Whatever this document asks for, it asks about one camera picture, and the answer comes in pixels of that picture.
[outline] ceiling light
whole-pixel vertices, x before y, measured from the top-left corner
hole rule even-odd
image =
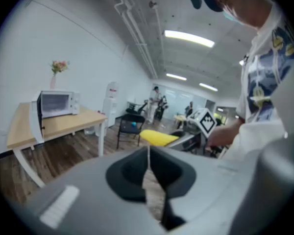
[[[194,43],[205,45],[210,48],[212,48],[212,46],[215,44],[215,42],[209,39],[205,39],[203,37],[199,37],[199,36],[192,35],[185,32],[174,31],[174,30],[165,30],[165,36],[191,41]]]
[[[186,77],[177,76],[177,75],[173,75],[173,74],[169,74],[169,73],[167,73],[167,76],[174,77],[174,78],[177,78],[177,79],[181,79],[181,80],[184,80],[184,81],[187,80]]]
[[[206,85],[206,84],[203,84],[203,83],[200,83],[199,85],[202,86],[202,87],[205,87],[205,88],[207,88],[207,89],[213,90],[213,91],[215,91],[215,92],[218,91],[217,88],[212,87],[212,86],[210,86],[210,85]]]

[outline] concrete ceiling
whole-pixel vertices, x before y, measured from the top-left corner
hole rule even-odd
[[[248,52],[256,32],[227,19],[223,13],[211,11],[203,2],[199,10],[190,0],[155,0],[158,5],[164,55],[160,44],[159,28],[151,0],[132,0],[133,14],[146,39],[148,49],[160,78],[172,73],[187,78],[185,83],[198,87],[205,83],[220,91],[239,86],[239,61]],[[212,48],[164,36],[164,30],[182,31],[210,39]]]

